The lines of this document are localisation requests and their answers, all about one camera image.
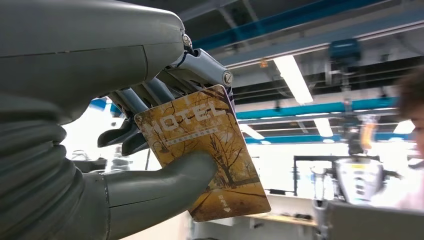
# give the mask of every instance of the ceiling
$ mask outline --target ceiling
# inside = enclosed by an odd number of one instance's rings
[[[123,2],[175,12],[184,21],[186,32],[193,43],[197,43],[195,48],[203,47],[217,60],[227,62],[228,59],[240,54],[248,57],[251,55],[253,59],[253,53],[258,55],[261,48],[270,49],[274,45],[281,46],[282,43],[294,46],[296,41],[315,39],[320,34],[343,33],[343,29],[348,29],[355,24],[366,26],[372,21],[399,13],[408,15],[408,11],[417,8],[414,4],[418,4],[419,1],[124,0]],[[349,5],[348,2],[351,5],[356,4],[357,7],[343,10],[342,7]],[[281,28],[271,31],[271,28],[268,29],[261,24],[269,24],[274,27],[273,29],[280,24]],[[245,38],[244,36],[253,32],[249,29],[251,26],[255,26],[258,31],[262,29],[263,34],[252,33],[253,35],[249,35],[250,38]],[[361,41],[362,60],[357,73],[348,77],[351,90],[378,89],[367,98],[385,97],[388,94],[386,88],[408,74],[411,69],[422,65],[423,27]],[[232,33],[229,40],[226,39],[219,44],[214,43],[228,37],[225,33]],[[325,47],[297,53],[294,57],[314,99],[326,95],[338,95],[338,99],[343,99],[340,84],[326,84],[328,55]],[[244,111],[262,109],[263,105],[259,106],[258,103],[269,103],[266,105],[267,108],[284,108],[287,107],[284,101],[293,99],[290,89],[270,59],[264,58],[263,62],[267,63],[265,65],[260,64],[258,60],[255,63],[240,66],[231,65],[231,71],[234,74],[235,103],[237,106],[250,106],[243,107]],[[333,118],[329,122],[333,133],[337,133],[341,128],[340,119]],[[399,119],[395,115],[383,115],[379,119],[377,131],[391,133],[398,122]],[[319,135],[313,119],[253,124],[251,127],[264,137]]]

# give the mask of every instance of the gray robot arm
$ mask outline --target gray robot arm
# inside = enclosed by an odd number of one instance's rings
[[[0,0],[0,16],[0,239],[120,239],[194,203],[217,170],[206,153],[155,172],[82,174],[59,144],[60,125],[93,98],[147,109],[137,86],[164,89],[155,76],[184,54],[175,14],[113,0]]]

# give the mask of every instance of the shelf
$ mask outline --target shelf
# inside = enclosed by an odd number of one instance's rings
[[[274,193],[266,193],[266,196],[280,197],[280,198],[290,198],[290,199],[300,199],[300,200],[310,200],[310,201],[312,201],[312,198],[310,198],[310,197],[302,197],[302,196],[288,196],[288,195],[281,195],[281,194],[274,194]]]
[[[287,224],[310,226],[310,227],[317,226],[317,224],[314,221],[302,220],[302,219],[294,218],[292,216],[253,214],[253,215],[246,215],[246,217],[254,218],[254,219],[268,220],[268,221],[275,221],[275,222],[280,222],[280,223],[287,223]]]

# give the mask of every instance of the bolt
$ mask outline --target bolt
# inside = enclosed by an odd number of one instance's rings
[[[192,45],[192,40],[190,39],[190,37],[187,34],[183,34],[182,35],[182,42],[184,43],[184,45],[190,47]]]
[[[233,82],[233,75],[231,72],[224,73],[224,85],[229,87],[231,86],[231,83]]]

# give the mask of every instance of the fluorescent light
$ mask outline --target fluorescent light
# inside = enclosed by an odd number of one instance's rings
[[[383,107],[383,108],[375,108],[374,110],[392,110],[395,109],[394,107]]]
[[[394,129],[394,134],[410,134],[415,129],[411,120],[401,121]]]
[[[281,77],[287,83],[296,101],[300,104],[312,102],[312,96],[306,86],[304,77],[299,70],[298,64],[292,55],[274,58]]]
[[[281,116],[261,117],[260,119],[279,119]]]
[[[403,142],[404,139],[401,137],[391,137],[389,140],[389,142]]]
[[[298,114],[296,117],[310,117],[310,116],[321,116],[321,115],[328,115],[327,112],[321,112],[321,113],[306,113],[306,114]]]
[[[262,136],[261,134],[259,134],[257,131],[253,130],[247,124],[240,124],[238,126],[240,127],[240,130],[242,130],[243,132],[245,132],[247,135],[250,135],[254,139],[259,139],[259,140],[265,139],[264,136]]]
[[[330,127],[330,122],[327,118],[317,118],[313,120],[321,137],[332,137],[333,131]]]

